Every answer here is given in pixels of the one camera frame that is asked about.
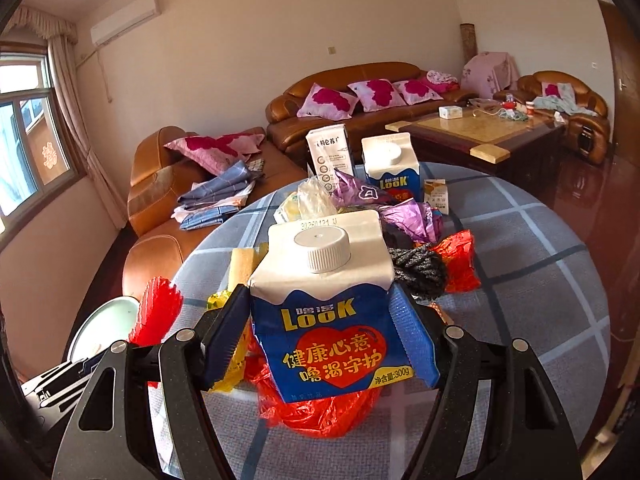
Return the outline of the red mesh net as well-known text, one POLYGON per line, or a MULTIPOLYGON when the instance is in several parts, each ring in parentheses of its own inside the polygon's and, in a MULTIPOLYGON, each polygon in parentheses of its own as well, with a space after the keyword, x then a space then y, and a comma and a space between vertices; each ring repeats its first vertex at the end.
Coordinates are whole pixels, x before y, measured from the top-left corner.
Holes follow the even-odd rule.
POLYGON ((174 324, 182 304, 181 292, 168 278, 152 278, 143 292, 128 341, 140 347, 159 344, 174 324))

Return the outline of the blue Look milk carton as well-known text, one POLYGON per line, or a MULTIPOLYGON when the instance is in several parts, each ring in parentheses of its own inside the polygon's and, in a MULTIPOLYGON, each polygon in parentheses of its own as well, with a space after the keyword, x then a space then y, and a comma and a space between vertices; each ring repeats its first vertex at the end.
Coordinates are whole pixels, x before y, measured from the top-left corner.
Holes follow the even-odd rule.
POLYGON ((283 401, 419 378, 437 385, 432 336, 394 266, 374 210, 274 224, 248 281, 254 334, 283 401))

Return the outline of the purple foil wrapper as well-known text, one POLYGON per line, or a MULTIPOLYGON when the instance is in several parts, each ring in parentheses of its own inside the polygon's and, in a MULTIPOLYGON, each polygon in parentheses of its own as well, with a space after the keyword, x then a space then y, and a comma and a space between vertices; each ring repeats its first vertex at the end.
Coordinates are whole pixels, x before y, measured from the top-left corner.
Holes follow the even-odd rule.
POLYGON ((429 203, 408 198, 398 202, 390 193, 341 170, 330 197, 339 212, 372 209, 383 222, 404 232, 413 243, 436 244, 442 238, 442 214, 429 203))

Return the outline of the mint green trash bin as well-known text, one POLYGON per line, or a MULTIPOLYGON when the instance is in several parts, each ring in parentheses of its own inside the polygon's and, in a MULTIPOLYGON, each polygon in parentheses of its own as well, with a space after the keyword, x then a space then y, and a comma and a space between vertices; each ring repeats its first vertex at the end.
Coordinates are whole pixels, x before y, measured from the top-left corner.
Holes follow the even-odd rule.
POLYGON ((92 358, 116 340, 127 340, 137 322, 139 301, 120 296, 98 307, 73 336, 66 360, 77 362, 92 358))

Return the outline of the yellow plastic wrapper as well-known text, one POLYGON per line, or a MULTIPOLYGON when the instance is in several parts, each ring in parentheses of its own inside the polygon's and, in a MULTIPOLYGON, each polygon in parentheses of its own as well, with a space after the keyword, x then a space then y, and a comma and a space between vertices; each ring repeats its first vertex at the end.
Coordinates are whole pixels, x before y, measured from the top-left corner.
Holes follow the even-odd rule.
POLYGON ((224 305, 208 314, 214 315, 214 322, 203 339, 205 385, 209 391, 230 392, 244 377, 250 339, 248 288, 236 285, 224 305))

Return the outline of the small red plastic bag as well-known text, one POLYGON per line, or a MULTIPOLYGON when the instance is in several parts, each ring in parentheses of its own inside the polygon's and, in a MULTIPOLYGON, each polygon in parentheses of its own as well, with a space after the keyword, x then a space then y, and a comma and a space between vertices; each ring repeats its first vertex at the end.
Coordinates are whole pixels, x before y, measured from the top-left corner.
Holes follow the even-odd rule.
POLYGON ((480 279, 474 266, 475 240, 470 230, 463 230, 445 237, 432 248, 445 263, 447 277, 445 292, 461 294, 480 287, 480 279))

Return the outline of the grey plaid tablecloth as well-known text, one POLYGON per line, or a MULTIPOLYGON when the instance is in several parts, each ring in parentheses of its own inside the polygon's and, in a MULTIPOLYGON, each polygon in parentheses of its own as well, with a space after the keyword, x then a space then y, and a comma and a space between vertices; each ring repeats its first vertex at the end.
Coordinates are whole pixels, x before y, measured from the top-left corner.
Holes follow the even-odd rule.
MULTIPOLYGON (((596 414, 610 362, 610 317, 586 245, 550 208, 517 186, 480 172, 426 162, 445 180, 444 230, 470 231, 482 284, 439 305, 475 338, 529 342, 582 440, 596 414)), ((382 390, 368 417, 346 436, 314 439, 269 427, 249 384, 206 394, 205 403, 240 479, 398 479, 430 417, 434 393, 417 379, 382 390)))

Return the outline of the black grey yarn bundle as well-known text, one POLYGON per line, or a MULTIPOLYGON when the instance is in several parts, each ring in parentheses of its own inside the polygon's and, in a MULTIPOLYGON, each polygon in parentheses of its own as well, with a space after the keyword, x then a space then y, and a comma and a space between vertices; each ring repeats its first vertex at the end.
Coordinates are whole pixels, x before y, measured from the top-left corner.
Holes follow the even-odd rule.
POLYGON ((448 271, 444 259, 426 245, 390 248, 395 281, 417 300, 435 300, 445 292, 448 271))

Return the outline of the brown leather chaise sofa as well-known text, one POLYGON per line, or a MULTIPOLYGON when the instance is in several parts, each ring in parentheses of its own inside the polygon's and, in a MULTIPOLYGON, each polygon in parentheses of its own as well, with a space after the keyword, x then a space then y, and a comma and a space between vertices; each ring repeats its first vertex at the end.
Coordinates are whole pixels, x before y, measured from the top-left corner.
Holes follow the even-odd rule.
MULTIPOLYGON (((265 135, 260 152, 247 161, 265 161, 262 177, 248 198, 250 203, 306 177, 302 168, 267 139, 262 127, 241 132, 265 135)), ((125 296, 139 299, 148 281, 156 276, 173 278, 186 257, 213 231, 211 227, 183 231, 171 218, 179 196, 213 177, 193 160, 165 148, 166 143, 192 134, 199 136, 177 126, 163 127, 143 139, 134 152, 127 214, 138 240, 128 252, 122 271, 125 296)))

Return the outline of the beige sponge block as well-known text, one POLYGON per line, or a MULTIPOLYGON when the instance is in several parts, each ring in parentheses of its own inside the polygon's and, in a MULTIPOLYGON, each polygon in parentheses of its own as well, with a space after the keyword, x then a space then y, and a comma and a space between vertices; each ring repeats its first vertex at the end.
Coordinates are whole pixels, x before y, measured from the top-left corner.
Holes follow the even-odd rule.
POLYGON ((253 274, 257 252, 254 248, 234 248, 231 253, 227 289, 230 292, 238 285, 246 285, 253 274))

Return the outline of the small beige drink box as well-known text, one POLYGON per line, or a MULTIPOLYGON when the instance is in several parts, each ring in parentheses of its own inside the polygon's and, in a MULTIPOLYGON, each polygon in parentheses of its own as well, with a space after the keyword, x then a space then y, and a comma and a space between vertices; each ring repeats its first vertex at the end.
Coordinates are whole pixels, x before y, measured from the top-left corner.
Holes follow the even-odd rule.
POLYGON ((425 179, 423 181, 424 200, 441 214, 449 214, 449 194, 445 179, 425 179))

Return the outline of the folded blue plaid cloths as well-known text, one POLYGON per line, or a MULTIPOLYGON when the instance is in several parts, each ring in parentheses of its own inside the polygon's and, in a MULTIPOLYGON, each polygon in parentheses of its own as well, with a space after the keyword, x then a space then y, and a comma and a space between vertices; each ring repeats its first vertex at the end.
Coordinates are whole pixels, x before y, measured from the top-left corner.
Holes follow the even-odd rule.
POLYGON ((189 192, 178 197, 171 218, 183 231, 219 226, 246 205, 264 166, 262 158, 239 160, 220 176, 192 185, 189 192))

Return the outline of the dark wood coffee table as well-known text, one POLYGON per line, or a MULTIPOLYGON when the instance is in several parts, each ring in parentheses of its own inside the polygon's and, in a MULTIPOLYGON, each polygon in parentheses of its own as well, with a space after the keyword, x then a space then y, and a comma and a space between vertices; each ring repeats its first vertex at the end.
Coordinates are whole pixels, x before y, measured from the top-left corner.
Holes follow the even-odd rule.
POLYGON ((429 114, 385 126, 408 132, 422 162, 441 162, 484 172, 537 194, 555 181, 565 126, 544 115, 521 122, 467 108, 460 118, 429 114))

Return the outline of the clear plastic bag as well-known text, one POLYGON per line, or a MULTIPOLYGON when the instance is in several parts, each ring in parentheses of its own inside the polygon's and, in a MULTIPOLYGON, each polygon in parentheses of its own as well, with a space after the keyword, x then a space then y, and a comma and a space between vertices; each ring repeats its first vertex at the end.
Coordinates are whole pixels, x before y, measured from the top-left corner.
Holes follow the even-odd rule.
POLYGON ((309 177, 299 183, 297 205, 302 220, 316 220, 334 216, 337 209, 333 205, 331 196, 317 177, 309 177))

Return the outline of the pink floral pillow on chaise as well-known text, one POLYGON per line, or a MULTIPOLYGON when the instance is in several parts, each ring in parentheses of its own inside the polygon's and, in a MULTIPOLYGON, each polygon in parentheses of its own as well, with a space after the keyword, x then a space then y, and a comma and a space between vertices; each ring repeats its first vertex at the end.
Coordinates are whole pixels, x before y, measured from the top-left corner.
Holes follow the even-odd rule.
POLYGON ((220 176, 239 160, 247 162, 250 156, 260 152, 263 133, 231 133, 211 136, 184 136, 165 144, 168 150, 180 153, 193 160, 214 176, 220 176))

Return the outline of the pale yellow snack packet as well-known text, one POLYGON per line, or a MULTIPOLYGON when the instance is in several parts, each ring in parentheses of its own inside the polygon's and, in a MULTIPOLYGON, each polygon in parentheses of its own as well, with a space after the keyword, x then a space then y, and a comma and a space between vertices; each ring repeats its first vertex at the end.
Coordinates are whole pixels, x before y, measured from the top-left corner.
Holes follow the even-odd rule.
POLYGON ((277 224, 295 222, 300 219, 297 193, 292 192, 285 197, 273 214, 277 224))

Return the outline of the white tissue box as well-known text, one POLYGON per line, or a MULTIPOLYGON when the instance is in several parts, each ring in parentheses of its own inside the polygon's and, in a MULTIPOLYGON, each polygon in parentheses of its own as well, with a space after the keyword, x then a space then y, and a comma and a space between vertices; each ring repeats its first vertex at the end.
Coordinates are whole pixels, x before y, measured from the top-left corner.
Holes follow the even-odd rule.
POLYGON ((463 108, 457 105, 440 106, 438 116, 445 120, 453 120, 463 117, 463 108))

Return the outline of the tall white paper carton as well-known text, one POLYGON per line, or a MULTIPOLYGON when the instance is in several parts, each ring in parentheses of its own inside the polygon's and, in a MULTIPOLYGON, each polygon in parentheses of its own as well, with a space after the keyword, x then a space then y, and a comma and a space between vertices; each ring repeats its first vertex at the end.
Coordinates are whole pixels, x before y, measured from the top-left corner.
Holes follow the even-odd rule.
POLYGON ((306 141, 314 164, 314 172, 326 192, 337 186, 337 170, 354 174, 347 133, 343 124, 310 130, 306 141))

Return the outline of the brown wooden door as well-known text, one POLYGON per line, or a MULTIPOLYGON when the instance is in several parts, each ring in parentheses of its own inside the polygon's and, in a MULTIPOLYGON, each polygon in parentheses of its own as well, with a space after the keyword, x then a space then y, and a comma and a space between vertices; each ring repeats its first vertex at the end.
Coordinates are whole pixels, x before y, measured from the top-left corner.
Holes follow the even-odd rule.
POLYGON ((600 0, 614 74, 615 153, 639 166, 639 39, 613 3, 600 0))

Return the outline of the pink floral pillow right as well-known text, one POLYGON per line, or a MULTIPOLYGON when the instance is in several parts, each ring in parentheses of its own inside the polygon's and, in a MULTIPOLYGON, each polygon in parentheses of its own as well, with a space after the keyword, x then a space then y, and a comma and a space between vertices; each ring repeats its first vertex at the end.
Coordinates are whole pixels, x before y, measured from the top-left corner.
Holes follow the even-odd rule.
POLYGON ((396 81, 394 87, 410 106, 430 101, 442 101, 444 99, 429 87, 424 79, 396 81))

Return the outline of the pink folded blanket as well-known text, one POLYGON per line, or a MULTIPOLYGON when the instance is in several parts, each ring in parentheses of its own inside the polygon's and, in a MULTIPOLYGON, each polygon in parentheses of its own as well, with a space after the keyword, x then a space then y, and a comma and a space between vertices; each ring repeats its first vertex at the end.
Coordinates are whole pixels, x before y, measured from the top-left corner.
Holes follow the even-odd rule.
POLYGON ((454 75, 442 73, 438 70, 428 70, 424 75, 425 84, 438 94, 453 92, 460 89, 460 82, 454 75))

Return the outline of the pink floral pillow middle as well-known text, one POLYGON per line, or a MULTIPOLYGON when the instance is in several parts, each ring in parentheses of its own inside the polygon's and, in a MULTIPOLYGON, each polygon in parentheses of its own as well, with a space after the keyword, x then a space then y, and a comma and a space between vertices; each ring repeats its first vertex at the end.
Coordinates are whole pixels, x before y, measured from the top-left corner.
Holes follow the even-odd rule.
POLYGON ((387 79, 352 82, 348 88, 356 94, 365 113, 407 105, 396 87, 387 79))

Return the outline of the pink cloth covered object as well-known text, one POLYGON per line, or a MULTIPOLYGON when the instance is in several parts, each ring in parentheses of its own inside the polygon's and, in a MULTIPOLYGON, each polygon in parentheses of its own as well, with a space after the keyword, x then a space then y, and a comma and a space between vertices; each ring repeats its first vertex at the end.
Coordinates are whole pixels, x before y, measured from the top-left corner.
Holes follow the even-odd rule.
POLYGON ((491 99, 497 92, 515 89, 520 72, 514 58, 506 52, 480 52, 465 64, 461 89, 491 99))

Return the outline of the beige window curtain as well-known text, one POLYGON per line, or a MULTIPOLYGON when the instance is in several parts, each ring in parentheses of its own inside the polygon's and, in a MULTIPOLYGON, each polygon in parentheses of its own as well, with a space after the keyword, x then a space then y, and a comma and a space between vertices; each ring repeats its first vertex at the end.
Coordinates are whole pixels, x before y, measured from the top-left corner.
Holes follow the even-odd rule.
POLYGON ((74 55, 78 41, 76 26, 53 14, 19 6, 4 30, 9 32, 15 27, 29 28, 47 41, 53 85, 67 129, 111 222, 116 230, 121 230, 127 223, 126 205, 94 150, 80 104, 74 55))

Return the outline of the pink floral pillow left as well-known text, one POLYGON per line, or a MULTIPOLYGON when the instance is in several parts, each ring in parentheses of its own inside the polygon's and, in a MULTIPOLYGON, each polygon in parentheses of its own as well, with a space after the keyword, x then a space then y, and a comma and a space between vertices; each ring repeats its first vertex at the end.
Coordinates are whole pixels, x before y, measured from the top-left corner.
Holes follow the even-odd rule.
POLYGON ((337 122, 352 118, 358 102, 358 98, 350 93, 313 84, 296 116, 319 117, 337 122))

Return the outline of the window with wooden frame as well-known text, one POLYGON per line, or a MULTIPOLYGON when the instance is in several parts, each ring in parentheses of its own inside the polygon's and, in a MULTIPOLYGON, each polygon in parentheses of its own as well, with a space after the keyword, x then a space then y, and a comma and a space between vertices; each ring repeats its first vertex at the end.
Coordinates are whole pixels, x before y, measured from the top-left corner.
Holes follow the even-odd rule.
POLYGON ((58 104, 47 48, 1 44, 1 246, 85 177, 58 104))

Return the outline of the white wall air conditioner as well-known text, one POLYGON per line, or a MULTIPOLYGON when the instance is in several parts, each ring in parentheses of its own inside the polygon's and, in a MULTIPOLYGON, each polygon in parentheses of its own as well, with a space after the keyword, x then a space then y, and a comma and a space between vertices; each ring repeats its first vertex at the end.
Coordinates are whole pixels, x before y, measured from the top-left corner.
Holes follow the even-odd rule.
POLYGON ((157 0, 134 0, 90 29, 95 47, 99 48, 160 15, 157 0))

